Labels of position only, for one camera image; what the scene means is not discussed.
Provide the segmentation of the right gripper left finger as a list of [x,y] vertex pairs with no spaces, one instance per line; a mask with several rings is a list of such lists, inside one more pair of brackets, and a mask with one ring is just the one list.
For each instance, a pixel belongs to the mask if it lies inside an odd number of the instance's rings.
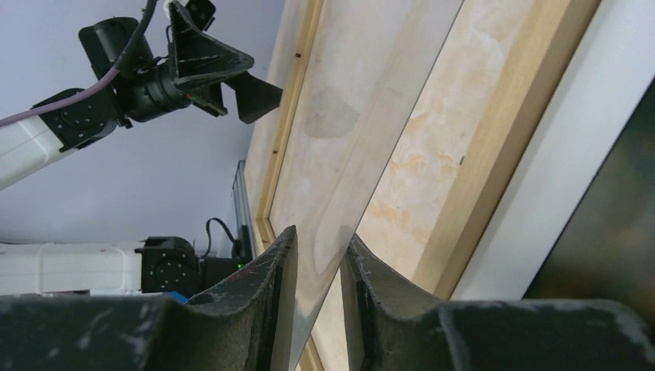
[[186,304],[165,295],[1,302],[3,370],[287,370],[297,229]]

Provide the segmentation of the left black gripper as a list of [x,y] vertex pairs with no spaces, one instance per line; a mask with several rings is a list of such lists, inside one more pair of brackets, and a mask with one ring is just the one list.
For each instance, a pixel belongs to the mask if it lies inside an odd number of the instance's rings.
[[146,122],[193,105],[214,116],[228,113],[220,83],[234,90],[239,119],[252,124],[280,106],[283,90],[247,71],[254,58],[207,31],[174,32],[168,65],[145,70],[130,82],[130,118]]

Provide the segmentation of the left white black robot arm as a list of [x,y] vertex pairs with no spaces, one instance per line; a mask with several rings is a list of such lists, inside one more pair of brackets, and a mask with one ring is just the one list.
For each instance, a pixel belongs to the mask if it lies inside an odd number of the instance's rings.
[[1,293],[191,296],[231,218],[279,1],[1,3]]

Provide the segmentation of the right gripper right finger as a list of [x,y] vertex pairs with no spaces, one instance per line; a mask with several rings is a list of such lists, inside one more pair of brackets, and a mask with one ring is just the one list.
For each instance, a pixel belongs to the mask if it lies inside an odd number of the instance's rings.
[[341,262],[352,370],[652,370],[650,330],[614,301],[446,301],[353,236]]

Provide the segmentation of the clear acrylic sheet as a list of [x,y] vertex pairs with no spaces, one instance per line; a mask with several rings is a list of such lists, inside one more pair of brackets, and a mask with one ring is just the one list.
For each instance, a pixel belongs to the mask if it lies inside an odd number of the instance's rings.
[[297,229],[291,367],[461,5],[322,5],[271,217]]

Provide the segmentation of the light wooden picture frame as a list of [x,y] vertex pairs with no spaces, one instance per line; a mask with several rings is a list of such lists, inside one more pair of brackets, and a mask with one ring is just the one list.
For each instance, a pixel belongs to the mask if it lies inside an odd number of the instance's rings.
[[[280,108],[256,123],[246,186],[256,244],[272,221],[321,8],[287,1],[268,79]],[[598,1],[459,1],[423,91],[356,227],[411,282],[450,298],[592,18]],[[291,369],[346,367],[339,270]]]

